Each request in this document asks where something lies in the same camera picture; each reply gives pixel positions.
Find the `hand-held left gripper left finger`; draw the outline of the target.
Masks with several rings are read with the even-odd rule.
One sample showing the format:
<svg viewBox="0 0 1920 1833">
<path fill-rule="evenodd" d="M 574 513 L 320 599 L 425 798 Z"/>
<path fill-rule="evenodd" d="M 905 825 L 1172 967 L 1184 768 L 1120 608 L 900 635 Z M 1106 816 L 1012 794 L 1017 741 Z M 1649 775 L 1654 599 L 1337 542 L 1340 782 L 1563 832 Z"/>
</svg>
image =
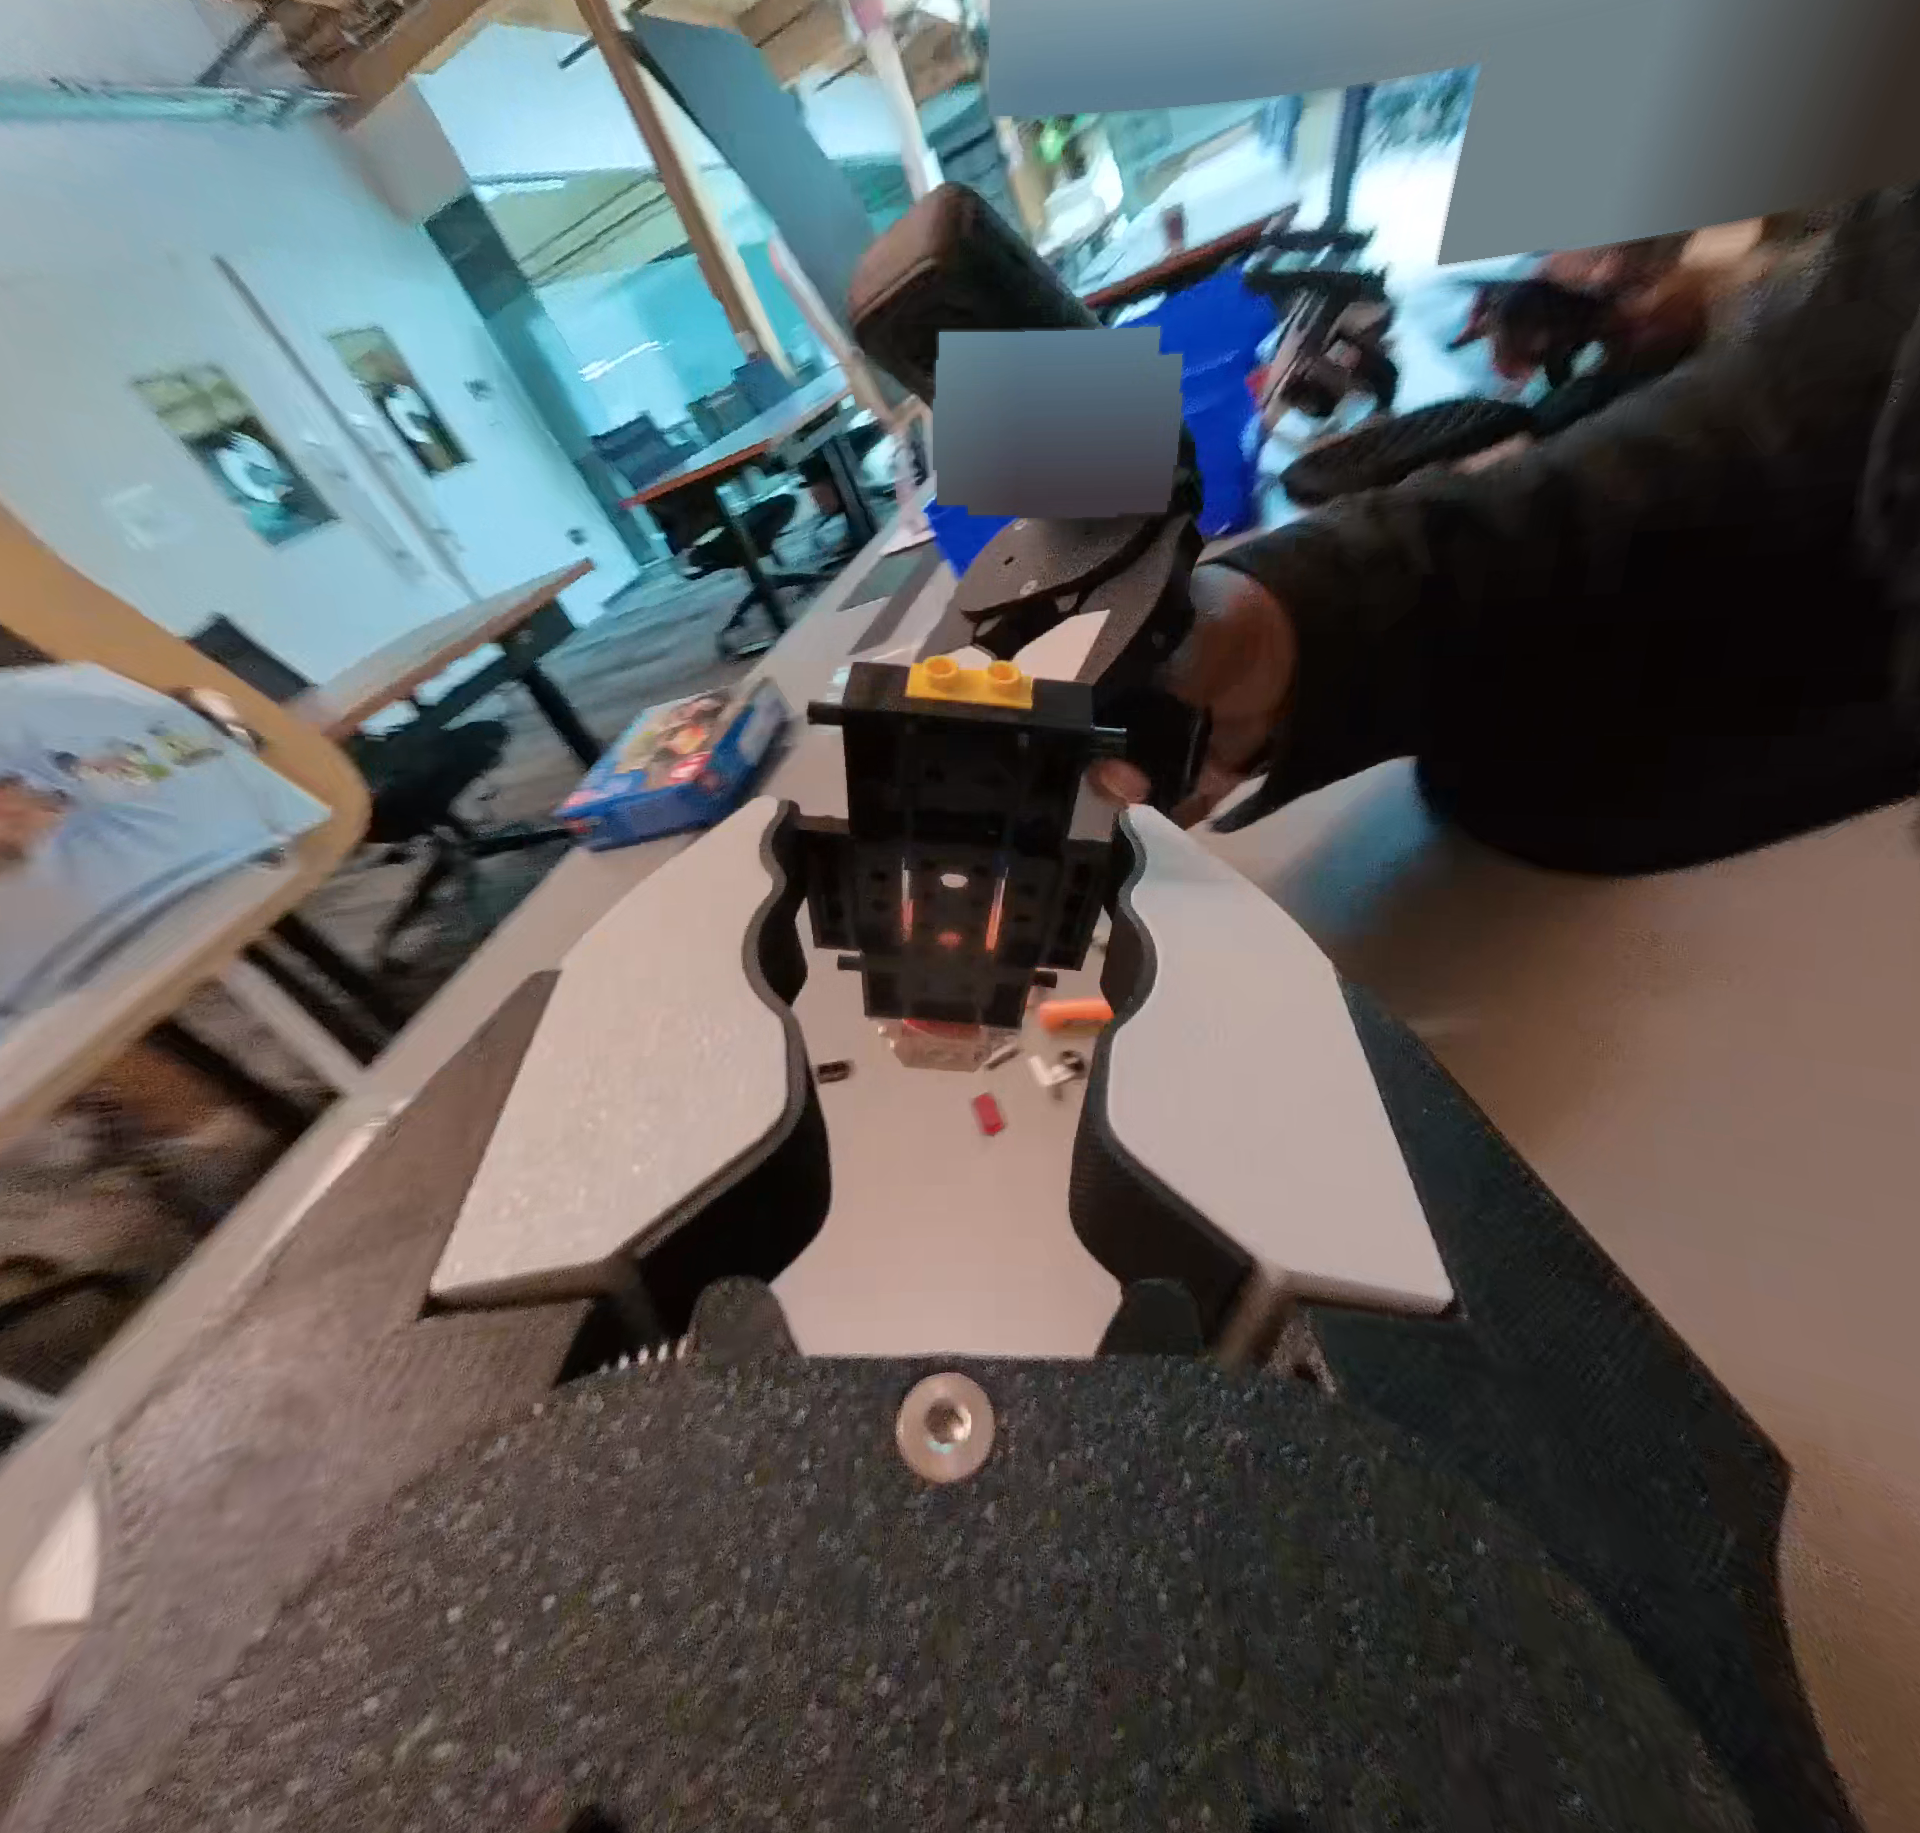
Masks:
<svg viewBox="0 0 1920 1833">
<path fill-rule="evenodd" d="M 685 1325 L 821 1235 L 829 1144 L 796 1002 L 800 812 L 744 806 L 565 957 L 436 1266 L 436 1307 L 619 1298 Z"/>
</svg>

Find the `blue plastic bin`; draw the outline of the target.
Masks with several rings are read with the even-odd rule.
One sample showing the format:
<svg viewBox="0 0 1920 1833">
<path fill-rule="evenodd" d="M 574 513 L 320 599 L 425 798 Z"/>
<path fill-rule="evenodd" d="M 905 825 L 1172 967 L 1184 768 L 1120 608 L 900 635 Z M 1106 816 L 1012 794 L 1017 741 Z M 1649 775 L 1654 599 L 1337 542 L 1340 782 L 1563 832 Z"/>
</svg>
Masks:
<svg viewBox="0 0 1920 1833">
<path fill-rule="evenodd" d="M 930 534 L 966 573 L 1012 526 L 1255 526 L 1252 377 L 1273 329 L 1235 272 L 1116 329 L 1053 283 L 934 324 Z"/>
</svg>

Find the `orange lego race car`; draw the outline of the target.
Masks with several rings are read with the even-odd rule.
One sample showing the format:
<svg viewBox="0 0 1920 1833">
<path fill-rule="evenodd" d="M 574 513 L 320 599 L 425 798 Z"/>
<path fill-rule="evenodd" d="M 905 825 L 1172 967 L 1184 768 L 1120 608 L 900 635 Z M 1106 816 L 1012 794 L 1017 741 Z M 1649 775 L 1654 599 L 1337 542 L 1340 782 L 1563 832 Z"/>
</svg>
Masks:
<svg viewBox="0 0 1920 1833">
<path fill-rule="evenodd" d="M 852 663 L 807 721 L 845 790 L 796 824 L 814 946 L 906 1071 L 985 1073 L 1094 955 L 1116 849 L 1083 799 L 1130 751 L 1123 694 L 936 654 Z"/>
</svg>

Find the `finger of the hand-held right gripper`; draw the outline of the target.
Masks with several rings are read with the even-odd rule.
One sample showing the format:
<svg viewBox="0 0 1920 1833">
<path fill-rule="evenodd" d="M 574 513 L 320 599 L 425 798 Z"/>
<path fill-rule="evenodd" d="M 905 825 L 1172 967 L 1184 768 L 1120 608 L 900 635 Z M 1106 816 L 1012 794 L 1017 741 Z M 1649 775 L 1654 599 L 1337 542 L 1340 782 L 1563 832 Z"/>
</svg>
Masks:
<svg viewBox="0 0 1920 1833">
<path fill-rule="evenodd" d="M 959 610 L 957 592 L 896 594 L 873 619 L 875 664 L 910 667 L 928 657 L 969 649 L 973 649 L 973 625 Z"/>
<path fill-rule="evenodd" d="M 1111 611 L 1083 611 L 1048 626 L 1012 658 L 1023 675 L 1056 685 L 1094 685 L 1113 664 Z"/>
</svg>

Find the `blue lego box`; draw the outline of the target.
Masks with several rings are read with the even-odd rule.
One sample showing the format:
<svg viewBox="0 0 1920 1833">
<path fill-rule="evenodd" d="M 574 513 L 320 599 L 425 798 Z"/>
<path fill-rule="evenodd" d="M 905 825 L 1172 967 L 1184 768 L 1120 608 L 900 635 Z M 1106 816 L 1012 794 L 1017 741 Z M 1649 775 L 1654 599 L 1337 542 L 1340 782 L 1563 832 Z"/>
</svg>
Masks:
<svg viewBox="0 0 1920 1833">
<path fill-rule="evenodd" d="M 554 820 L 588 852 L 706 832 L 752 796 L 792 719 L 775 682 L 663 702 L 626 727 Z"/>
</svg>

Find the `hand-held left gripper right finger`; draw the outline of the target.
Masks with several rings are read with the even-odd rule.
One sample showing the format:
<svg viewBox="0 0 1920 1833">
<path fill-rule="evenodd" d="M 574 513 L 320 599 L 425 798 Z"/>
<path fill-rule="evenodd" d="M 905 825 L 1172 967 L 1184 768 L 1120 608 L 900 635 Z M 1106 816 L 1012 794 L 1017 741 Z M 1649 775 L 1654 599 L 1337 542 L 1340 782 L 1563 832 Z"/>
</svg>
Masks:
<svg viewBox="0 0 1920 1833">
<path fill-rule="evenodd" d="M 1340 975 L 1232 865 L 1122 812 L 1115 1005 L 1083 1100 L 1120 1180 L 1074 1225 L 1123 1285 L 1188 1286 L 1205 1327 L 1300 1304 L 1439 1318 L 1454 1280 Z"/>
</svg>

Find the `person's right forearm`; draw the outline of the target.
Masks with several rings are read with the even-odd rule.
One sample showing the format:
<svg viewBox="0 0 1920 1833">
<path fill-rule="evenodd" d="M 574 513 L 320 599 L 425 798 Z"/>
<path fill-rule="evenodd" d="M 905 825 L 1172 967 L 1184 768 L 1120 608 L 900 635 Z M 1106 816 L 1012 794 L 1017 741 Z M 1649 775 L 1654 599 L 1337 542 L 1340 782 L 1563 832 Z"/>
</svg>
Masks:
<svg viewBox="0 0 1920 1833">
<path fill-rule="evenodd" d="M 1515 861 L 1640 878 L 1916 798 L 1916 190 L 1735 333 L 1485 471 L 1245 542 L 1300 640 L 1266 812 L 1411 762 Z"/>
</svg>

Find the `orange white lego nose piece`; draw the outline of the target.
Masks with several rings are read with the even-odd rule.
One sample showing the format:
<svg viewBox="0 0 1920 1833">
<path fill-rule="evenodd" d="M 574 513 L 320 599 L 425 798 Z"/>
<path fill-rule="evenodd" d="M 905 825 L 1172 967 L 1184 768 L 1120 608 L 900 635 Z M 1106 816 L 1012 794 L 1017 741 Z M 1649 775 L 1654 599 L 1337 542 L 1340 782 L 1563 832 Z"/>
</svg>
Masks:
<svg viewBox="0 0 1920 1833">
<path fill-rule="evenodd" d="M 1038 1088 L 1059 1100 L 1087 1078 L 1094 1046 L 1113 1020 L 1115 1009 L 1106 998 L 1045 998 L 1029 1018 L 1024 1056 Z"/>
</svg>

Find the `person's right hand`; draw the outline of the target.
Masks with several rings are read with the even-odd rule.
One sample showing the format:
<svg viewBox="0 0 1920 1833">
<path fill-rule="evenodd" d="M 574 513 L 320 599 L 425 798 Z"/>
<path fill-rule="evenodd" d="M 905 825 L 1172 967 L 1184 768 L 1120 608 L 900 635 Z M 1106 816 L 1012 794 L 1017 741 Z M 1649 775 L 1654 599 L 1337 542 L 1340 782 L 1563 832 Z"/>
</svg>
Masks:
<svg viewBox="0 0 1920 1833">
<path fill-rule="evenodd" d="M 1259 580 L 1207 563 L 1189 578 L 1189 602 L 1188 640 L 1162 674 L 1165 688 L 1210 721 L 1195 786 L 1171 809 L 1184 827 L 1266 773 L 1302 664 L 1295 619 Z"/>
</svg>

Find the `long wooden desk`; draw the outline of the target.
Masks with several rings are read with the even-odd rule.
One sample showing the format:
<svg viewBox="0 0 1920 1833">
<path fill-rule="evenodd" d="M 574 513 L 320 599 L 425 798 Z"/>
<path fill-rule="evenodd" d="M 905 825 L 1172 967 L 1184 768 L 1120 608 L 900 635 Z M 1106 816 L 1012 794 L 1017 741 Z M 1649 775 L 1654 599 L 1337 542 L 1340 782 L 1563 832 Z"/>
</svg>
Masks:
<svg viewBox="0 0 1920 1833">
<path fill-rule="evenodd" d="M 792 631 L 796 613 L 876 536 L 876 509 L 854 452 L 852 402 L 847 387 L 825 376 L 708 448 L 643 476 L 624 498 L 624 511 L 648 516 L 686 578 L 744 578 L 746 594 L 717 632 L 723 658 L 767 654 Z M 765 462 L 793 476 L 813 464 L 825 471 L 839 501 L 831 516 L 841 521 L 841 544 L 827 567 L 789 573 L 777 560 L 780 534 L 797 516 L 797 493 L 731 501 L 730 491 Z"/>
</svg>

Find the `black office chair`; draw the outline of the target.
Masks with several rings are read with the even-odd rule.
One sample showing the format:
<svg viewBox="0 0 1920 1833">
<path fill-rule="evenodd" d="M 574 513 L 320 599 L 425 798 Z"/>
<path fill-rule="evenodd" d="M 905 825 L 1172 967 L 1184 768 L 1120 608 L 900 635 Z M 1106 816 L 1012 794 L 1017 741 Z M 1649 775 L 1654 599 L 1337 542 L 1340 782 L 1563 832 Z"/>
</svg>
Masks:
<svg viewBox="0 0 1920 1833">
<path fill-rule="evenodd" d="M 206 619 L 187 635 L 187 642 L 280 706 L 289 706 L 313 688 L 299 669 L 223 615 Z M 391 865 L 405 861 L 417 847 L 426 852 L 404 906 L 376 936 L 376 965 L 393 972 L 404 936 L 429 909 L 479 838 L 456 806 L 500 768 L 511 751 L 511 729 L 494 719 L 446 727 L 418 716 L 384 736 L 356 734 L 341 746 L 372 794 L 366 841 L 387 849 Z"/>
</svg>

